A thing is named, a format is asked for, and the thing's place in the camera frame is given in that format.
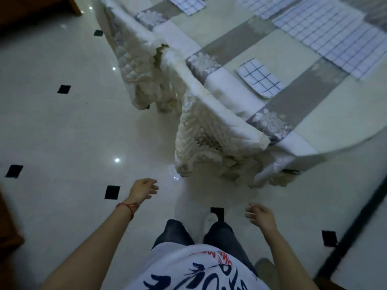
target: black diamond tile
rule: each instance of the black diamond tile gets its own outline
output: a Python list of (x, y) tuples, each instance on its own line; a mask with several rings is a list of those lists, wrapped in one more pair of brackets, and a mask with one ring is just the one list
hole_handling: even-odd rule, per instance
[(69, 93), (71, 85), (61, 85), (58, 93)]
[(222, 221), (222, 222), (225, 221), (225, 209), (224, 208), (213, 208), (213, 207), (211, 207), (211, 213), (216, 214), (220, 221)]
[(8, 169), (7, 178), (17, 178), (19, 177), (20, 172), (22, 171), (23, 166), (21, 165), (11, 165)]
[(120, 186), (108, 185), (106, 188), (105, 199), (116, 200), (119, 198)]
[(322, 239), (324, 240), (324, 245), (327, 247), (336, 247), (337, 237), (336, 232), (334, 231), (324, 231), (322, 230)]
[(103, 36), (103, 31), (100, 29), (97, 29), (97, 30), (95, 30), (94, 35), (96, 37), (101, 37), (101, 36)]

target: dark blue jeans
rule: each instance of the dark blue jeans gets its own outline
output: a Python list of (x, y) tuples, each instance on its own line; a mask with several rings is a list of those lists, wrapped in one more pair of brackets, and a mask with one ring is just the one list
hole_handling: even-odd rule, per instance
[[(157, 237), (152, 249), (163, 242), (174, 242), (186, 246), (195, 244), (183, 224), (177, 220), (168, 220), (164, 232)], [(215, 246), (232, 255), (258, 276), (242, 245), (236, 239), (233, 229), (227, 223), (218, 221), (212, 225), (209, 232), (204, 236), (203, 243)]]

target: red thread bracelet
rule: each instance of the red thread bracelet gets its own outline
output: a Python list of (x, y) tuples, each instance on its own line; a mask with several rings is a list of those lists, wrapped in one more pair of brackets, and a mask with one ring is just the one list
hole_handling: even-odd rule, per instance
[(138, 208), (138, 203), (131, 203), (131, 204), (119, 203), (118, 205), (116, 205), (116, 207), (118, 207), (119, 205), (127, 206), (130, 209), (130, 220), (133, 220), (134, 212), (133, 212), (132, 207), (133, 208)]

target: grid pattern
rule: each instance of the grid pattern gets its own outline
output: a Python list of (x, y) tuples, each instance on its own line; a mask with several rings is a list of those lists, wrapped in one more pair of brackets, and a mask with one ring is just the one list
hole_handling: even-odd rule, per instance
[(356, 78), (387, 52), (387, 35), (336, 0), (303, 0), (273, 23)]
[(284, 88), (279, 79), (255, 58), (240, 65), (235, 72), (265, 98), (272, 98)]
[(169, 0), (169, 1), (171, 1), (177, 7), (179, 7), (179, 9), (181, 9), (181, 11), (183, 11), (188, 16), (206, 7), (206, 3), (204, 3), (202, 0)]
[(245, 8), (249, 8), (255, 15), (268, 19), (279, 10), (287, 7), (295, 0), (235, 0)]

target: white t-shirt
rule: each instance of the white t-shirt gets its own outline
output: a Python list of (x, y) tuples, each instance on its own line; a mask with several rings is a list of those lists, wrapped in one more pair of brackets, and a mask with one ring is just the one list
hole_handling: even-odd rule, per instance
[(269, 290), (235, 257), (207, 244), (164, 242), (152, 249), (141, 274), (125, 290)]

